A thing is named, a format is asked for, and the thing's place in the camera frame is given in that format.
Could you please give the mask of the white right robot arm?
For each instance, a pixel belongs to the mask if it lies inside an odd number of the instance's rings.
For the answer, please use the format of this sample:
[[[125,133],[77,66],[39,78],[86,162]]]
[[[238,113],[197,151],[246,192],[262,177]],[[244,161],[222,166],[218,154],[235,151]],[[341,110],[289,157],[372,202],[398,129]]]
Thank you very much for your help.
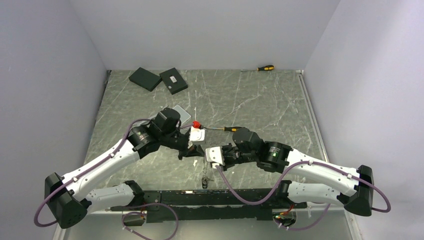
[[[348,212],[369,217],[373,211],[373,170],[366,165],[357,168],[331,164],[308,156],[293,147],[264,141],[245,127],[236,130],[232,143],[222,146],[222,169],[237,164],[255,163],[269,173],[286,173],[306,177],[319,186],[310,190],[306,186],[291,183],[275,194],[276,203],[287,208],[292,203],[317,202],[342,205]]]

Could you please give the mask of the key with black fob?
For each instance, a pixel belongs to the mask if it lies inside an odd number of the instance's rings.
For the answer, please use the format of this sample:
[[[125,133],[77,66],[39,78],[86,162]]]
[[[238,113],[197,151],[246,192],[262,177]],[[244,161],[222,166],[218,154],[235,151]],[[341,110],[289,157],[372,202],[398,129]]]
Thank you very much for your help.
[[[209,182],[213,182],[213,179],[208,178],[207,176],[202,177],[201,179],[201,187],[203,190],[206,190],[209,186]]]

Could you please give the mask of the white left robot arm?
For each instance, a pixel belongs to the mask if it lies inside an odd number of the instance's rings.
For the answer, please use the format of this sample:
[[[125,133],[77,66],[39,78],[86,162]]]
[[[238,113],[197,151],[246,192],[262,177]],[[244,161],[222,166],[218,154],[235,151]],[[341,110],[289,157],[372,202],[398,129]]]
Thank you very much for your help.
[[[181,114],[174,108],[164,108],[153,118],[134,120],[123,137],[110,149],[89,163],[64,175],[56,172],[44,180],[44,200],[34,216],[38,227],[39,214],[48,206],[61,228],[79,223],[86,215],[108,207],[125,206],[139,209],[144,203],[144,192],[128,180],[116,187],[98,189],[100,182],[120,169],[156,152],[161,146],[178,152],[177,158],[203,157],[201,145],[206,130],[198,122],[182,125]]]

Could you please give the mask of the metal keyring plate with rings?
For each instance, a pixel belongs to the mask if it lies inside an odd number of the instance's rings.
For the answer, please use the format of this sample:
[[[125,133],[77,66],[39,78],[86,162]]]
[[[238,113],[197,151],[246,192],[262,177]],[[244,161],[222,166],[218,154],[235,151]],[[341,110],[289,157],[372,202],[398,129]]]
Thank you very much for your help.
[[[207,162],[207,160],[204,159],[202,164],[202,178],[201,178],[202,182],[213,181],[213,179],[210,178],[210,176],[208,175],[209,165],[210,165],[209,162]]]

